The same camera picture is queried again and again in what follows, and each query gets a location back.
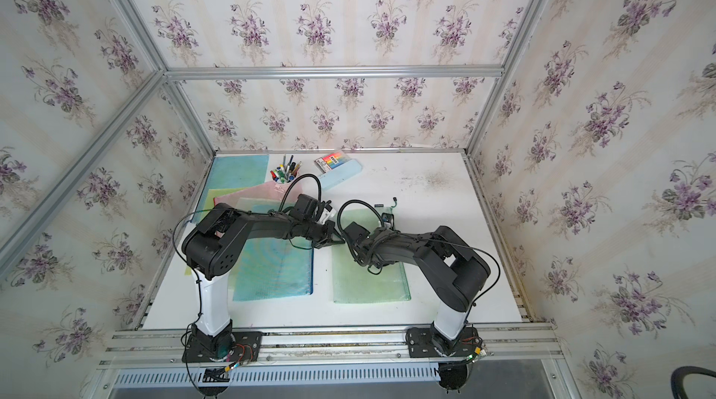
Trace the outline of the pale green document bag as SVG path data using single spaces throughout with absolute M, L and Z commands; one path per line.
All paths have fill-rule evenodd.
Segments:
M 388 229 L 395 228 L 397 198 L 388 205 L 376 203 L 372 208 L 378 213 L 377 218 L 366 206 L 349 205 L 341 216 L 341 224 L 348 227 L 357 223 L 369 232 L 380 225 Z M 408 277 L 402 263 L 370 268 L 359 266 L 352 257 L 347 244 L 332 246 L 332 283 L 333 301 L 342 305 L 368 305 L 411 300 Z

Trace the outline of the pink mesh document bag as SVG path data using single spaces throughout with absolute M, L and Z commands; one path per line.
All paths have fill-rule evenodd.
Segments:
M 277 182 L 266 182 L 261 185 L 251 186 L 230 192 L 228 194 L 214 197 L 214 206 L 224 203 L 230 207 L 249 211 L 255 205 L 268 205 L 277 209 L 286 192 L 289 184 Z

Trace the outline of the large teal document bag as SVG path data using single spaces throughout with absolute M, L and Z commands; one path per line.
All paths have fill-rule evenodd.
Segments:
M 313 248 L 302 238 L 282 241 L 278 268 L 265 276 L 250 276 L 236 280 L 229 274 L 229 299 L 249 302 L 313 293 Z

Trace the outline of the blue mesh document bag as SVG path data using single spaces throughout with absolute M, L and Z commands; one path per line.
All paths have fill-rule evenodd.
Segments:
M 192 211 L 200 210 L 192 217 L 192 223 L 196 224 L 203 219 L 205 209 L 214 206 L 214 197 L 263 184 L 268 173 L 269 158 L 268 154 L 215 157 L 206 180 L 201 184 L 197 205 L 191 208 Z

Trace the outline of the yellow mesh document bag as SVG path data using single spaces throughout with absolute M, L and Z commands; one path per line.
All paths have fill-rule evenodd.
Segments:
M 244 216 L 235 206 L 245 188 L 210 188 L 194 212 L 180 245 L 186 264 L 205 279 L 227 274 L 239 259 L 245 242 L 240 237 Z

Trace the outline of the light green document bag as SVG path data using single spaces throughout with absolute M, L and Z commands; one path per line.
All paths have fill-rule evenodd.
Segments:
M 233 206 L 244 212 L 266 214 L 275 211 L 280 205 L 277 199 L 241 198 Z M 279 250 L 282 241 L 272 238 L 251 238 L 242 249 L 240 258 L 231 270 L 236 280 L 250 276 L 265 276 L 278 268 Z

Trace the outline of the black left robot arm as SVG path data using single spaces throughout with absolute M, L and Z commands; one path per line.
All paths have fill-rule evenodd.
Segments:
M 218 203 L 204 213 L 182 240 L 181 252 L 186 264 L 199 274 L 201 312 L 196 327 L 211 339 L 231 328 L 227 275 L 239 261 L 246 242 L 302 238 L 311 248 L 338 243 L 334 239 L 337 210 L 332 202 L 305 194 L 285 211 L 255 213 Z

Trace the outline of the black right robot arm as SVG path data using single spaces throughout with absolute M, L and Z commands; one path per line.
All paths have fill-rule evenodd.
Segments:
M 459 339 L 473 303 L 492 275 L 477 249 L 446 226 L 411 234 L 387 227 L 370 231 L 352 222 L 339 234 L 354 261 L 371 272 L 398 263 L 418 268 L 440 300 L 434 336 L 450 345 Z

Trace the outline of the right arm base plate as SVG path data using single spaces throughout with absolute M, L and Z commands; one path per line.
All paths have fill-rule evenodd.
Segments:
M 473 326 L 466 326 L 455 339 L 447 339 L 434 326 L 406 330 L 410 358 L 458 357 L 476 358 L 486 354 L 484 340 Z

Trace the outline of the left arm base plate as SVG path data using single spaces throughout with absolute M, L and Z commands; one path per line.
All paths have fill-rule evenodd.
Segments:
M 264 334 L 262 332 L 224 332 L 209 337 L 198 328 L 192 328 L 185 339 L 182 362 L 239 363 L 257 361 Z

